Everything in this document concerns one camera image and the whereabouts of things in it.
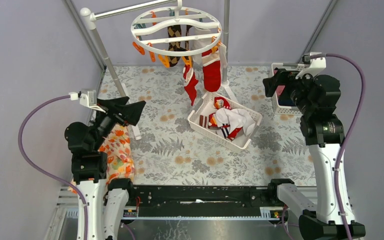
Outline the white round clip hanger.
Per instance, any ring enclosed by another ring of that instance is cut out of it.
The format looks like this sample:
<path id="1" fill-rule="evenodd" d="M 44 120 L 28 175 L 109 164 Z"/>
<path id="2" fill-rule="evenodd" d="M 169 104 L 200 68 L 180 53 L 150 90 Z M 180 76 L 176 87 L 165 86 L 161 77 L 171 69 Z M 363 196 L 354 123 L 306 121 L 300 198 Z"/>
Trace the white round clip hanger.
<path id="1" fill-rule="evenodd" d="M 183 57 L 216 50 L 222 40 L 220 21 L 203 10 L 181 3 L 179 0 L 177 6 L 152 9 L 133 20 L 132 45 L 138 52 Z"/>

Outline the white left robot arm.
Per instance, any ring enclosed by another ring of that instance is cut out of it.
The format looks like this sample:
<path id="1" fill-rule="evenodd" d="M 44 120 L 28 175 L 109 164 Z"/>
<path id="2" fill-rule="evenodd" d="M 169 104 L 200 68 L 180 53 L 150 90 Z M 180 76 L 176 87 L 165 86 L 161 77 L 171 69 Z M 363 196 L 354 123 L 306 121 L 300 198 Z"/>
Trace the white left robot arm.
<path id="1" fill-rule="evenodd" d="M 72 154 L 71 188 L 78 196 L 79 240 L 103 240 L 105 229 L 104 190 L 107 183 L 108 154 L 100 148 L 115 126 L 136 126 L 145 108 L 146 101 L 129 102 L 129 97 L 99 99 L 85 92 L 70 95 L 72 101 L 95 111 L 91 125 L 71 123 L 64 132 L 68 149 Z"/>

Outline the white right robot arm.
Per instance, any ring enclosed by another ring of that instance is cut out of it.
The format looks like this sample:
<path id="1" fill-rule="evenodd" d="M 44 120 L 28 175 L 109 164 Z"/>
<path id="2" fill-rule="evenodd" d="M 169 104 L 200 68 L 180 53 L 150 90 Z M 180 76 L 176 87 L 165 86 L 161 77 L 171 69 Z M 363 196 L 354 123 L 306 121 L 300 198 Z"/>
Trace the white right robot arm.
<path id="1" fill-rule="evenodd" d="M 313 160 L 317 202 L 313 203 L 290 179 L 274 179 L 267 191 L 273 206 L 285 204 L 298 218 L 305 240 L 349 240 L 366 235 L 366 228 L 355 219 L 347 192 L 343 153 L 345 131 L 335 115 L 341 96 L 340 82 L 329 75 L 313 76 L 278 68 L 263 80 L 267 97 L 282 94 L 301 112 L 300 130 Z"/>

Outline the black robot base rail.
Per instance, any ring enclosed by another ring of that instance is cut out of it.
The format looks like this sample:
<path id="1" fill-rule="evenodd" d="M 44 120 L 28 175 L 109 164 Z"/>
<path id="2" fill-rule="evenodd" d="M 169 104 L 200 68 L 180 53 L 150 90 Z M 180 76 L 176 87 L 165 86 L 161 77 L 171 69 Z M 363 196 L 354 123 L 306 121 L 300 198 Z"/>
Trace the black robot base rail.
<path id="1" fill-rule="evenodd" d="M 128 219 L 276 220 L 284 206 L 277 187 L 291 183 L 274 178 L 268 186 L 134 185 L 120 178 L 108 190 L 127 191 L 123 217 Z"/>

